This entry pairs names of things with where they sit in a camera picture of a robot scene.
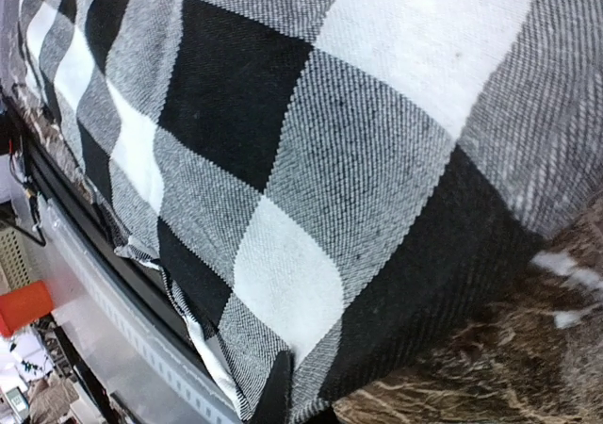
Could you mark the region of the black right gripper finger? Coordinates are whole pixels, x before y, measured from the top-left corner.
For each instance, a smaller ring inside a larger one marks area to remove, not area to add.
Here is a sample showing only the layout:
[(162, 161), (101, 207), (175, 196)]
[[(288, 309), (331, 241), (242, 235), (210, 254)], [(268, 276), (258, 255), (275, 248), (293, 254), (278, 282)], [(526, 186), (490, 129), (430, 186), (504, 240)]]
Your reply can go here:
[(294, 358), (290, 351), (280, 351), (272, 365), (252, 423), (285, 424), (290, 411)]

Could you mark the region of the black white plaid shirt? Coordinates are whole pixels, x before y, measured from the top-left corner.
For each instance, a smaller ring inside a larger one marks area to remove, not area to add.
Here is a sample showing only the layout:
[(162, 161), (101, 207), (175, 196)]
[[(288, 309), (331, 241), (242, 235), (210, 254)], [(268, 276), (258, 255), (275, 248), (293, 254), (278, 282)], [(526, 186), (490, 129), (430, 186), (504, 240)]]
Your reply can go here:
[(253, 417), (412, 359), (602, 183), (602, 0), (19, 0), (26, 82)]

